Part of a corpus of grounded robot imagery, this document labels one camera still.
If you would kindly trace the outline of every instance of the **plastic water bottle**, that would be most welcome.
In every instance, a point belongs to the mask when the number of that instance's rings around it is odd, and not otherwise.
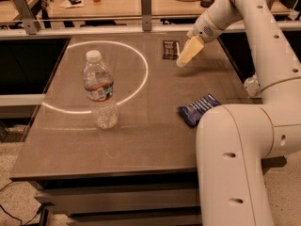
[[[88,51],[86,59],[83,69],[84,87],[90,100],[92,116],[98,127],[111,128],[118,122],[119,117],[113,75],[104,64],[99,51]]]

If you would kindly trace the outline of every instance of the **clear plastic bottle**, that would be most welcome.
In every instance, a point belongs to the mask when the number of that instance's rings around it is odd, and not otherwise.
[[[104,64],[99,51],[88,51],[86,59],[83,69],[84,87],[90,100],[92,116],[98,127],[111,128],[119,118],[113,75]]]

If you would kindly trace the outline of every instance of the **metal bracket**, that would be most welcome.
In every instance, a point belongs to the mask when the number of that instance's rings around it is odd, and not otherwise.
[[[151,0],[141,0],[142,29],[151,31]]]
[[[21,19],[24,23],[24,28],[27,34],[37,34],[40,24],[37,22],[37,19],[32,14],[26,0],[12,0],[15,4],[16,9],[21,16]]]

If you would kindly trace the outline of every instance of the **brown tabletop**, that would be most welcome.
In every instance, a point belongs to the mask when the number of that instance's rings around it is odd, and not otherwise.
[[[177,112],[211,93],[221,104],[250,104],[218,41],[188,65],[163,59],[163,40],[184,32],[73,36],[11,172],[13,180],[87,178],[196,170],[196,131]],[[81,70],[98,49],[115,75],[119,123],[97,129]]]

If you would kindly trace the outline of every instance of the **yellow object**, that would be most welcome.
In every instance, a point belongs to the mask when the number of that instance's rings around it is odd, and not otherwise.
[[[204,40],[200,36],[194,36],[188,40],[177,59],[177,65],[184,67],[193,57],[204,48]]]

